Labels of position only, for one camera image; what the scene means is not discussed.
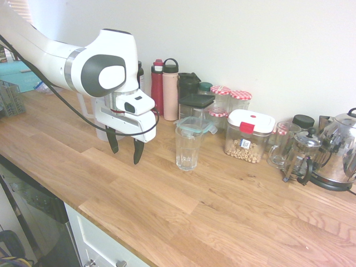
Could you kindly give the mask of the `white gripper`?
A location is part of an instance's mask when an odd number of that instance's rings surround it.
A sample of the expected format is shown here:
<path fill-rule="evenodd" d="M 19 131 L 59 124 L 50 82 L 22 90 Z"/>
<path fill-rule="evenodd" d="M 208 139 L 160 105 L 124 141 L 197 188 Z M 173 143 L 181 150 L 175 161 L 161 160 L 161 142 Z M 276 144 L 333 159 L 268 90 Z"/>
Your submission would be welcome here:
<path fill-rule="evenodd" d="M 105 125 L 107 139 L 114 154 L 119 151 L 116 131 L 135 138 L 133 140 L 135 149 L 133 162 L 135 165 L 141 159 L 145 143 L 156 136 L 156 119 L 152 111 L 147 111 L 141 115 L 128 112 L 115 113 L 105 105 L 103 98 L 97 98 L 95 100 L 95 118 Z"/>

